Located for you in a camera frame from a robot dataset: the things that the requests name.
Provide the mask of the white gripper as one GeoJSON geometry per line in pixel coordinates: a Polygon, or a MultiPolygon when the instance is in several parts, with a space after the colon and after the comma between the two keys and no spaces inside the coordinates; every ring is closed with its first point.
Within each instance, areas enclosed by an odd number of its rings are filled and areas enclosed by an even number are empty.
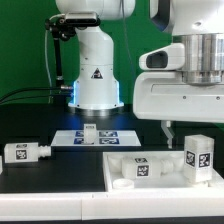
{"type": "Polygon", "coordinates": [[[139,119],[163,120],[172,149],[171,121],[224,123],[224,83],[195,86],[185,84],[180,72],[143,72],[135,82],[133,112],[139,119]]]}

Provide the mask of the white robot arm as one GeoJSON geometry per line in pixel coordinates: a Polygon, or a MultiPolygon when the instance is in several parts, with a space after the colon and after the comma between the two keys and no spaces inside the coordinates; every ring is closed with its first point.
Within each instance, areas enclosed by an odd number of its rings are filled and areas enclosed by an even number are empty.
{"type": "MultiPolygon", "coordinates": [[[[113,75],[113,40],[99,22],[130,16],[136,0],[55,0],[59,22],[78,36],[80,75],[69,107],[105,115],[123,107],[113,75]]],[[[149,0],[149,16],[172,35],[166,47],[143,54],[133,112],[159,120],[224,123],[224,0],[149,0]]]]}

